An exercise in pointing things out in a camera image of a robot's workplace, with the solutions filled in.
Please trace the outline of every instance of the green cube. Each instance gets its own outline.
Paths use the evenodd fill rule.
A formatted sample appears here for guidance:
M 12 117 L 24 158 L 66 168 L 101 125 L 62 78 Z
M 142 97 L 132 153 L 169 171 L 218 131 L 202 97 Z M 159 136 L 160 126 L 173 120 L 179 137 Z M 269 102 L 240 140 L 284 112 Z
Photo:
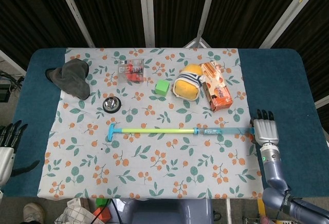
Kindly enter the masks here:
M 155 85 L 155 93 L 165 97 L 169 89 L 169 84 L 167 80 L 159 80 Z
M 96 206 L 99 207 L 105 207 L 106 206 L 107 199 L 105 198 L 96 198 Z

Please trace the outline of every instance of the orange box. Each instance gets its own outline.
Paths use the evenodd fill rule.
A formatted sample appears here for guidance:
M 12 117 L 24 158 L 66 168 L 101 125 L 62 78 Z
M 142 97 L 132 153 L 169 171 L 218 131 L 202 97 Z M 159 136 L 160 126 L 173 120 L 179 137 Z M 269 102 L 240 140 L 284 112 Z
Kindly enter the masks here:
M 221 73 L 220 66 L 217 62 L 207 62 L 200 65 L 206 81 L 203 87 L 213 112 L 217 110 L 229 108 L 233 99 L 228 90 L 225 79 Z
M 102 213 L 98 216 L 98 219 L 100 219 L 102 222 L 107 222 L 108 220 L 111 219 L 111 214 L 109 212 L 108 207 L 103 207 L 103 208 L 97 208 L 95 210 L 95 212 L 93 213 L 95 216 L 97 216 L 99 214 L 99 212 L 101 212 L 101 210 L 104 209 L 102 211 Z

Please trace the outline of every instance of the toy golf club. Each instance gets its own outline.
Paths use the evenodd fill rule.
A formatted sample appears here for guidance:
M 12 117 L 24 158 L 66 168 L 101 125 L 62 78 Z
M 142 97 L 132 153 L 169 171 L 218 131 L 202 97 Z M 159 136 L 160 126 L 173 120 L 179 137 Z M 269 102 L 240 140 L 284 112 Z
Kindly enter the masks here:
M 219 134 L 236 134 L 236 133 L 249 133 L 254 134 L 253 128 L 239 128 L 239 127 L 226 127 L 226 128 L 190 128 L 190 129 L 177 129 L 177 128 L 114 128 L 115 124 L 110 124 L 108 129 L 107 139 L 112 141 L 113 133 L 172 133 L 172 134 L 203 134 L 203 135 L 219 135 Z

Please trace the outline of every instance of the black curtain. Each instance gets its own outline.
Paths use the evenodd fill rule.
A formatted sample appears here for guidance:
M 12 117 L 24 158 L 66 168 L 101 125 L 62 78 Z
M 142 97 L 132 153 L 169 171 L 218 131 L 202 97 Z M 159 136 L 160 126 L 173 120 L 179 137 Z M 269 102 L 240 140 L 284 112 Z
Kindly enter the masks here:
M 205 0 L 153 0 L 156 47 L 184 47 L 197 35 Z
M 87 47 L 65 0 L 0 0 L 0 49 L 27 69 L 39 48 Z
M 292 0 L 212 0 L 203 39 L 214 48 L 259 48 Z
M 329 104 L 317 109 L 323 129 L 329 133 Z
M 75 0 L 96 47 L 145 47 L 140 0 Z
M 310 0 L 273 48 L 302 57 L 314 101 L 329 95 L 329 0 Z

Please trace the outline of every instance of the white sneaker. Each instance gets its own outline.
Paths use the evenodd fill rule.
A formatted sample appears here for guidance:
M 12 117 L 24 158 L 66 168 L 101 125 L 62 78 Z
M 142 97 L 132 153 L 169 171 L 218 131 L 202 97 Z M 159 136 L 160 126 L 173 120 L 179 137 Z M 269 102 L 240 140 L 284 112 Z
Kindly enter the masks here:
M 44 224 L 45 211 L 40 205 L 31 202 L 24 206 L 23 217 L 25 222 L 35 220 Z

